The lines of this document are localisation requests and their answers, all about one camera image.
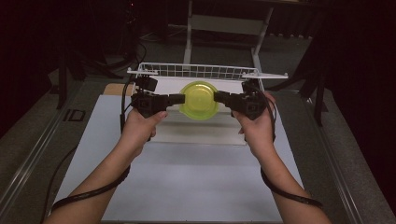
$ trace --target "metal bar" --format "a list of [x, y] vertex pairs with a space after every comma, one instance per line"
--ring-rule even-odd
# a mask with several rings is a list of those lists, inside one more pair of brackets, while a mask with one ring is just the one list
[[191, 62], [191, 17], [192, 17], [192, 0], [189, 2], [189, 17], [187, 18], [187, 43], [186, 49], [184, 50], [184, 60], [183, 63]]
[[58, 100], [58, 106], [56, 107], [57, 109], [62, 108], [64, 105], [64, 102], [67, 99], [67, 65], [66, 65], [66, 49], [64, 46], [64, 38], [60, 37], [62, 40], [61, 46], [59, 47], [60, 52], [59, 52], [59, 74], [58, 74], [58, 88], [59, 88], [59, 100]]
[[[305, 100], [303, 100], [303, 103], [307, 113], [312, 115], [312, 103], [308, 103]], [[312, 123], [316, 123], [314, 116], [308, 116], [308, 117], [311, 119]], [[332, 152], [332, 147], [330, 145], [329, 140], [326, 137], [326, 133], [321, 128], [317, 127], [317, 129], [318, 129], [318, 139], [320, 140], [321, 143], [323, 143], [325, 148], [327, 161], [329, 162], [330, 172], [332, 174], [332, 179], [334, 180], [334, 185], [338, 189], [340, 198], [343, 201], [349, 220], [352, 224], [361, 224], [363, 223], [361, 219], [361, 214], [359, 213], [358, 208], [356, 207], [356, 204], [350, 194], [349, 187], [347, 186], [347, 182], [344, 179], [338, 161], [335, 158], [334, 153]]]
[[251, 57], [253, 59], [254, 67], [257, 68], [259, 72], [262, 72], [262, 65], [260, 63], [259, 52], [260, 52], [260, 48], [262, 47], [262, 41], [265, 38], [265, 33], [267, 32], [267, 28], [270, 23], [273, 11], [274, 11], [273, 7], [268, 8], [267, 15], [265, 16], [265, 21], [262, 23], [262, 30], [260, 31], [259, 40], [257, 42], [256, 48], [251, 50]]
[[35, 169], [37, 162], [40, 160], [53, 134], [56, 132], [59, 123], [66, 114], [67, 107], [71, 105], [80, 87], [80, 82], [74, 83], [69, 92], [69, 97], [67, 97], [66, 101], [64, 102], [64, 106], [51, 119], [46, 129], [37, 140], [29, 156], [26, 158], [8, 184], [5, 193], [0, 199], [0, 223], [4, 222], [11, 205], [15, 202], [30, 174]]
[[262, 21], [192, 15], [191, 25], [194, 30], [206, 30], [241, 35], [259, 35]]

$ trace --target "white table surface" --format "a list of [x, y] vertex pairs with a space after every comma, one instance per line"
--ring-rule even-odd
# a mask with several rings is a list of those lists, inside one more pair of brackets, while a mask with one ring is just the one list
[[[66, 197], [117, 143], [120, 98], [99, 96], [55, 201]], [[302, 184], [279, 115], [275, 145]], [[280, 222], [281, 218], [248, 146], [152, 141], [134, 160], [103, 220]]]

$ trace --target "person's right hand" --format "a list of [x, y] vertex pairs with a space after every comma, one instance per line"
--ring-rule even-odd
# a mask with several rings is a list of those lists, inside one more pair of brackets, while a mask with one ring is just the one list
[[118, 145], [123, 145], [131, 151], [132, 157], [137, 157], [150, 137], [156, 134], [155, 126], [160, 123], [168, 113], [158, 112], [145, 119], [136, 108], [132, 109], [125, 121], [122, 135]]
[[[270, 93], [265, 91], [264, 95], [275, 103], [275, 98]], [[272, 104], [270, 104], [270, 106], [271, 110], [274, 110], [274, 106]], [[244, 114], [237, 111], [233, 111], [233, 116], [241, 124], [242, 128], [239, 133], [245, 134], [245, 138], [250, 146], [251, 152], [256, 158], [259, 158], [267, 149], [273, 150], [273, 130], [268, 108], [266, 108], [262, 114], [254, 120], [250, 120]]]

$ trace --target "black cable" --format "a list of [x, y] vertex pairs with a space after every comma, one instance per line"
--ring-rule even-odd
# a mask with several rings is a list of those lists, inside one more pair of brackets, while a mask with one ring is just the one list
[[268, 99], [268, 98], [267, 98], [267, 100], [268, 100], [269, 103], [271, 103], [271, 105], [272, 105], [273, 108], [274, 108], [274, 111], [275, 111], [274, 121], [276, 121], [276, 118], [277, 118], [277, 110], [276, 110], [275, 103], [274, 103], [272, 100]]
[[137, 10], [134, 10], [133, 7], [136, 6], [136, 4], [134, 4], [134, 2], [132, 0], [126, 1], [125, 6], [127, 7], [125, 12], [125, 20], [123, 21], [124, 26], [123, 26], [123, 30], [122, 30], [122, 34], [121, 34], [121, 40], [120, 40], [120, 45], [119, 45], [119, 49], [118, 52], [120, 51], [120, 47], [123, 43], [123, 39], [127, 39], [129, 41], [127, 41], [127, 50], [124, 53], [123, 56], [123, 60], [119, 61], [119, 62], [115, 62], [112, 64], [104, 64], [104, 63], [99, 63], [96, 60], [92, 60], [88, 57], [86, 57], [85, 55], [83, 55], [80, 52], [75, 51], [74, 53], [77, 54], [77, 56], [79, 57], [79, 60], [85, 65], [88, 66], [96, 71], [98, 71], [100, 74], [105, 75], [106, 77], [110, 77], [110, 78], [122, 78], [118, 75], [115, 74], [115, 70], [122, 70], [120, 69], [121, 67], [125, 66], [125, 65], [132, 65], [133, 64], [133, 60], [136, 59], [136, 53], [135, 53], [135, 41], [138, 39], [138, 30], [137, 30], [137, 23], [139, 21], [139, 15], [138, 12], [136, 12]]
[[56, 209], [65, 206], [69, 203], [75, 203], [81, 200], [89, 199], [91, 197], [97, 196], [99, 194], [105, 193], [111, 189], [114, 189], [116, 186], [118, 186], [122, 181], [125, 180], [125, 178], [128, 176], [129, 171], [130, 171], [131, 165], [128, 166], [128, 168], [125, 169], [125, 171], [120, 175], [119, 178], [111, 182], [110, 184], [101, 187], [99, 189], [94, 189], [85, 193], [80, 193], [77, 195], [69, 196], [67, 198], [63, 198], [60, 201], [56, 202], [51, 209], [51, 212], [55, 211]]
[[132, 74], [129, 76], [128, 81], [125, 82], [124, 87], [122, 89], [122, 96], [121, 96], [121, 113], [120, 113], [120, 128], [121, 128], [121, 132], [123, 130], [124, 124], [125, 124], [125, 112], [128, 109], [128, 107], [131, 104], [128, 104], [128, 106], [125, 108], [125, 95], [126, 95], [126, 91], [128, 89], [128, 85], [132, 82]]
[[283, 191], [282, 189], [279, 189], [277, 186], [275, 186], [273, 183], [271, 183], [271, 181], [265, 175], [265, 172], [262, 170], [262, 168], [260, 169], [260, 172], [262, 173], [262, 180], [264, 181], [264, 183], [268, 187], [268, 189], [270, 189], [272, 192], [274, 192], [282, 197], [299, 202], [299, 203], [310, 204], [310, 205], [314, 205], [318, 208], [323, 208], [323, 204], [316, 200], [313, 200], [310, 198], [305, 198], [305, 197], [298, 196], [295, 194], [290, 194], [290, 193]]
[[46, 214], [47, 214], [47, 206], [48, 206], [48, 202], [49, 202], [49, 198], [50, 198], [50, 190], [52, 189], [52, 184], [53, 181], [55, 179], [55, 176], [58, 174], [59, 169], [61, 168], [62, 164], [64, 164], [64, 161], [74, 152], [76, 151], [78, 146], [73, 147], [69, 152], [67, 152], [67, 154], [62, 158], [61, 162], [59, 162], [58, 166], [55, 168], [55, 171], [52, 174], [52, 177], [49, 181], [49, 186], [47, 188], [47, 196], [46, 199], [44, 201], [44, 209], [43, 209], [43, 213], [41, 215], [41, 221], [40, 223], [44, 222], [44, 219], [46, 218]]
[[[271, 102], [271, 104], [274, 106], [274, 108], [275, 108], [275, 104], [274, 104], [274, 102], [272, 102], [270, 99], [268, 99], [268, 98], [265, 96], [265, 94], [264, 94], [259, 88], [255, 87], [254, 85], [249, 85], [249, 87], [252, 88], [252, 89], [254, 89], [254, 90], [256, 90], [256, 91], [258, 91], [258, 92], [261, 94], [261, 96], [263, 97], [265, 106], [266, 106], [266, 108], [268, 109], [268, 113], [269, 113], [270, 118], [271, 118], [271, 125], [272, 125], [272, 128], [273, 128], [273, 140], [275, 141], [275, 138], [276, 138], [276, 136], [275, 136], [275, 121], [276, 121], [276, 119], [275, 119], [275, 117], [274, 117], [274, 113], [272, 112], [271, 106], [269, 105], [269, 102]], [[285, 191], [282, 190], [282, 189], [279, 189], [277, 186], [275, 186], [275, 185], [268, 179], [268, 177], [265, 175], [264, 170], [263, 170], [262, 168], [261, 168], [260, 170], [261, 170], [261, 174], [262, 174], [262, 180], [264, 181], [265, 185], [266, 185], [272, 192], [274, 192], [274, 193], [276, 193], [276, 194], [278, 194], [278, 195], [280, 195], [280, 196], [282, 196], [282, 197], [285, 197], [285, 198], [294, 200], [294, 201], [296, 201], [296, 202], [299, 202], [299, 203], [305, 203], [305, 204], [314, 205], [314, 206], [316, 206], [316, 207], [318, 207], [318, 208], [322, 208], [322, 207], [323, 207], [323, 204], [322, 204], [322, 203], [320, 203], [320, 202], [318, 202], [318, 201], [316, 201], [316, 200], [314, 200], [314, 199], [309, 199], [309, 198], [305, 198], [305, 197], [298, 196], [298, 195], [295, 195], [295, 194], [290, 194], [290, 193], [285, 192]]]
[[141, 63], [145, 60], [146, 54], [147, 54], [147, 52], [148, 52], [148, 49], [146, 49], [146, 47], [145, 47], [140, 41], [139, 41], [137, 44], [140, 45], [140, 46], [142, 46], [142, 48], [143, 48], [143, 50], [144, 50], [143, 57], [142, 57], [142, 59], [140, 60], [140, 62], [138, 62], [138, 64], [137, 64], [137, 67], [138, 67], [139, 64], [141, 64]]

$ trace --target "person's left hand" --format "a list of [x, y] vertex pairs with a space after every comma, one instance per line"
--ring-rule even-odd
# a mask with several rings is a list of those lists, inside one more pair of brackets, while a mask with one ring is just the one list
[[133, 150], [133, 156], [137, 157], [142, 152], [143, 145], [145, 145], [150, 137], [155, 136], [155, 126], [166, 118], [167, 115], [168, 113], [166, 111], [161, 111], [145, 119], [137, 109], [132, 109], [125, 121], [119, 145]]

